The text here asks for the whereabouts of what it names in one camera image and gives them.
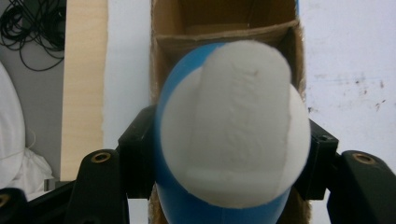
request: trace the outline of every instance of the black cable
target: black cable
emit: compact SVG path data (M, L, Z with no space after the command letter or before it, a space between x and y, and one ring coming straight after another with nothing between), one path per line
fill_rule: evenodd
M61 63L64 60L66 8L60 7L60 0L37 0L36 11L26 7L22 0L9 0L9 3L0 17L0 45L17 50L22 63L33 71L47 71ZM27 64L22 49L32 41L57 62L41 69Z

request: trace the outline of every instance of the white fabric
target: white fabric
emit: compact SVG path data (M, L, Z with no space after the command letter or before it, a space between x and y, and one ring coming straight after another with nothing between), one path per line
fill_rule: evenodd
M21 169L8 187L23 189L28 201L31 201L44 193L44 180L52 178L52 171L46 160L26 148Z
M45 159L25 148L21 104L0 63L0 189L23 189L27 199L44 193L44 179L53 178Z
M20 170L25 144L21 104L4 66L0 63L0 189Z

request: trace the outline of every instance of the wooden board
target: wooden board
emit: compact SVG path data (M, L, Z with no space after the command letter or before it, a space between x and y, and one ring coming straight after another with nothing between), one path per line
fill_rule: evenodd
M87 154L103 146L107 0L68 0L64 56L61 180L77 177Z

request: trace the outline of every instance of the brass screw hole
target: brass screw hole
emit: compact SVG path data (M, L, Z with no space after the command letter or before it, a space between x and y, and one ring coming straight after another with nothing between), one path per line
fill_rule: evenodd
M373 165L375 164L375 160L365 154L362 153L354 153L353 157L355 158L355 160L364 163L364 164L368 164L368 165Z
M9 201L9 195L8 194L0 194L0 207L3 207L6 205L6 203Z
M108 159L110 159L110 157L111 157L111 155L108 152L99 152L92 156L91 162L101 163L104 161L108 161Z

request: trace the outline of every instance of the cardboard box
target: cardboard box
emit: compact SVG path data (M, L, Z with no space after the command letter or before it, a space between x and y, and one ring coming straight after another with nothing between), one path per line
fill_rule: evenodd
M295 0L152 0L151 101L176 63L210 43L252 39L277 48L287 59L291 83L304 94L303 39ZM152 223L165 223L155 195ZM293 190L279 223L308 223L309 205Z

